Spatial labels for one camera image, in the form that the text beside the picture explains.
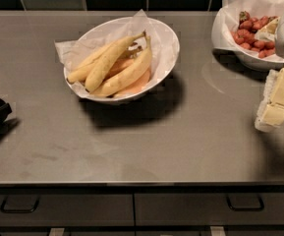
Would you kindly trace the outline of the white paper bowl liner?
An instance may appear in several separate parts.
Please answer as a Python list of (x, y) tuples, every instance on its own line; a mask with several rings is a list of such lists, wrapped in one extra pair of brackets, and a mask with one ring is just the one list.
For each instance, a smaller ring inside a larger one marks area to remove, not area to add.
[(70, 89), (104, 104), (130, 102), (154, 89), (173, 70), (180, 51), (176, 33), (144, 11), (55, 47)]

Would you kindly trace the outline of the pile of red strawberries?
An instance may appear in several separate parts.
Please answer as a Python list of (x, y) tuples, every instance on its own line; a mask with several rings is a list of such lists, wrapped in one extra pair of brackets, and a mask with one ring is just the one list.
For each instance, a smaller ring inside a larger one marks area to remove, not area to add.
[(231, 35), (240, 47), (265, 58), (275, 53), (274, 36), (279, 23), (277, 16), (252, 17), (249, 12), (239, 14), (239, 25)]

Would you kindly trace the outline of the white paper strawberry liner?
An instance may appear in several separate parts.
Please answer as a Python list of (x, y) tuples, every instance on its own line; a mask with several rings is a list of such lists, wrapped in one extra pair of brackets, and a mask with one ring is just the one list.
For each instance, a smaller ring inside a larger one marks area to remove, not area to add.
[(233, 51), (242, 63), (256, 70), (280, 69), (284, 59), (273, 54), (259, 58), (256, 52), (246, 50), (235, 43), (231, 32), (239, 25), (239, 14), (247, 11), (252, 17), (282, 16), (284, 0), (224, 0), (222, 8), (215, 16), (211, 31), (213, 47), (218, 50)]

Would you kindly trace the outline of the long yellow banana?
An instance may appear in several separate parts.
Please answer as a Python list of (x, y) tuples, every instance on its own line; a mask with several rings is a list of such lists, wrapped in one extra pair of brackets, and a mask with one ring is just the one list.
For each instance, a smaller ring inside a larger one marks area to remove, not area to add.
[(147, 36), (145, 41), (146, 49), (142, 51), (135, 61), (122, 72), (119, 72), (103, 82), (101, 86), (92, 92), (93, 95), (98, 97), (113, 95), (133, 84), (143, 76), (150, 67), (152, 61), (151, 37)]

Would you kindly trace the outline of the back left yellow banana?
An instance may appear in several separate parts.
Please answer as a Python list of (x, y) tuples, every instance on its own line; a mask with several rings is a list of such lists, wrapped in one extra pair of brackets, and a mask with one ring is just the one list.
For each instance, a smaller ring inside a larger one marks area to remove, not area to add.
[(73, 84), (75, 82), (85, 82), (86, 77), (93, 69), (102, 53), (106, 51), (112, 43), (114, 42), (110, 42), (103, 45), (102, 47), (99, 47), (97, 50), (87, 56), (86, 59), (82, 61), (81, 64), (67, 76), (67, 81), (70, 84)]

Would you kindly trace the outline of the orange-tinted bottom banana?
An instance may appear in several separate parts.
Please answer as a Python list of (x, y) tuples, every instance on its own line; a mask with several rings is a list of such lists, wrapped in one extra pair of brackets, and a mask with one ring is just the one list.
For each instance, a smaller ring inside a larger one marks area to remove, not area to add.
[(140, 78), (138, 78), (135, 82), (133, 82), (131, 85), (116, 92), (114, 94), (114, 97), (139, 93), (141, 90), (143, 90), (143, 88), (148, 83), (150, 79), (150, 75), (151, 75), (151, 71), (150, 69), (147, 69), (144, 72), (144, 74)]

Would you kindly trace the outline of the white strawberry bowl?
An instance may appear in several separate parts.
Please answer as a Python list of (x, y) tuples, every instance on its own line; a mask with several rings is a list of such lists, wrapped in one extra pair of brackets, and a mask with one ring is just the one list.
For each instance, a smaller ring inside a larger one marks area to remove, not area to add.
[(214, 20), (211, 40), (217, 50), (232, 51), (248, 68), (279, 70), (284, 59), (275, 53), (274, 36), (279, 17), (254, 17), (248, 11), (221, 9)]

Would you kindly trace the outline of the white oval banana bowl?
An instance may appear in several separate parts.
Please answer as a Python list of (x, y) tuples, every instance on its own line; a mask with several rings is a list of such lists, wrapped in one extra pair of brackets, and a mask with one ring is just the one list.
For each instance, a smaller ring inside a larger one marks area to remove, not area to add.
[(176, 33), (166, 24), (147, 16), (125, 17), (108, 21), (86, 32), (74, 41), (55, 44), (60, 62), (64, 65), (64, 77), (99, 47), (127, 35), (141, 33), (143, 30), (151, 37), (152, 62), (149, 82), (139, 93), (119, 97), (95, 97), (79, 83), (67, 83), (72, 92), (80, 98), (95, 102), (119, 105), (144, 96), (158, 86), (173, 70), (180, 52)]

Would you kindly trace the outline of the middle yellow banana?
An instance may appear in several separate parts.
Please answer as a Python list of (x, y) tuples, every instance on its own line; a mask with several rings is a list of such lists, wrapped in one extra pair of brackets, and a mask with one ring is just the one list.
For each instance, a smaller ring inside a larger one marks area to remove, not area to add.
[(96, 90), (103, 82), (105, 76), (115, 64), (117, 59), (124, 51), (133, 44), (133, 42), (141, 37), (145, 37), (145, 32), (142, 31), (136, 35), (124, 36), (117, 39), (111, 46), (102, 53), (93, 69), (89, 72), (85, 79), (85, 89), (88, 92)]

